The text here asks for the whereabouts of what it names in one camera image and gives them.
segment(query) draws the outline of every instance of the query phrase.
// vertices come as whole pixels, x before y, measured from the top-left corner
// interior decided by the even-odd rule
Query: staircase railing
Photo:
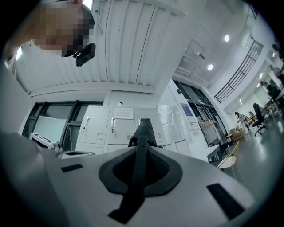
[[[247,76],[248,72],[253,67],[256,62],[263,45],[257,41],[253,41],[246,57],[241,63],[240,67],[234,73],[234,75],[229,79],[226,85],[214,96],[220,103],[222,103],[243,81]]]

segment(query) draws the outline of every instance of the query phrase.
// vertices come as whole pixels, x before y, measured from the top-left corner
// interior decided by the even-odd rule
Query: ceiling light
[[[228,42],[230,37],[228,35],[225,35],[225,41]]]
[[[213,65],[212,64],[208,65],[208,71],[211,71],[212,69],[213,69]]]
[[[20,47],[19,49],[18,49],[18,51],[17,51],[17,54],[16,54],[16,60],[18,60],[19,59],[19,57],[22,55],[22,48]]]
[[[83,4],[86,5],[90,10],[92,8],[93,0],[84,0]]]

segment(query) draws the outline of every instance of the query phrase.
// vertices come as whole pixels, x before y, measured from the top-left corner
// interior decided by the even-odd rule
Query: black strap
[[[146,175],[147,137],[140,136],[136,148],[136,159],[131,184],[123,196],[120,208],[112,211],[109,217],[126,224],[143,204]]]

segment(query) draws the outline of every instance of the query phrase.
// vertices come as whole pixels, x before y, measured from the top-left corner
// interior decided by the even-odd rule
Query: office chair
[[[254,108],[254,111],[256,112],[257,121],[252,124],[252,127],[259,126],[259,129],[257,130],[257,132],[254,133],[254,136],[256,137],[257,133],[260,133],[260,135],[261,135],[261,130],[266,129],[268,127],[262,124],[263,121],[264,121],[264,117],[261,115],[259,105],[254,103],[253,108]]]

